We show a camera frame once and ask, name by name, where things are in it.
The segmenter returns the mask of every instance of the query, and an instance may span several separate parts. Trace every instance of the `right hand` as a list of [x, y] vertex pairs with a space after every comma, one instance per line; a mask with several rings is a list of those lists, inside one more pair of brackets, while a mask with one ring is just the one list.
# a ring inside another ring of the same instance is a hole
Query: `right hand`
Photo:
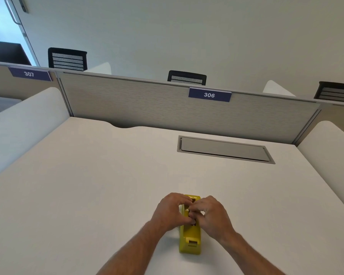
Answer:
[[223, 205], [213, 196], [197, 200], [189, 207], [189, 217], [199, 222], [200, 227], [220, 244], [237, 233]]

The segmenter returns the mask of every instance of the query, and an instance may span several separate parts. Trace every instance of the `white desk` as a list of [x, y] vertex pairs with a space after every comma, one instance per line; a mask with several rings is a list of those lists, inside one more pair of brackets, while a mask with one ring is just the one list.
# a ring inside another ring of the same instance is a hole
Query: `white desk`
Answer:
[[[178, 136], [265, 145], [276, 164], [177, 152]], [[0, 174], [0, 274], [92, 275], [169, 192], [215, 196], [288, 274], [344, 274], [344, 204], [295, 146], [69, 118]], [[167, 233], [147, 274], [240, 274], [205, 233]]]

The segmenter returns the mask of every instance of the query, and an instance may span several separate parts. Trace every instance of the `blue sign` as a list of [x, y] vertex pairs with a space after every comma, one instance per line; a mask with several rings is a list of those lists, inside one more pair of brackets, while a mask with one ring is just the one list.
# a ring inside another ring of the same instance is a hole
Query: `blue sign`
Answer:
[[231, 100], [231, 95], [231, 92], [196, 89], [194, 87], [191, 87], [188, 91], [188, 97], [210, 99], [224, 102], [229, 102]]
[[46, 70], [23, 69], [20, 67], [8, 67], [14, 77], [29, 78], [43, 81], [52, 81], [50, 73]]

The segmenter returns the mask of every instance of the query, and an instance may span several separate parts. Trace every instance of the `wall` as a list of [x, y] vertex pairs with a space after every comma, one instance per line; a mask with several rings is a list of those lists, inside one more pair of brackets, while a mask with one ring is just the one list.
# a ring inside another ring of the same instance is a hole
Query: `wall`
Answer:
[[41, 66], [47, 49], [88, 52], [112, 74], [262, 92], [268, 80], [300, 97], [344, 83], [344, 0], [13, 0]]
[[4, 0], [0, 0], [0, 41], [20, 43], [31, 65], [36, 65], [23, 34], [19, 26], [13, 22]]

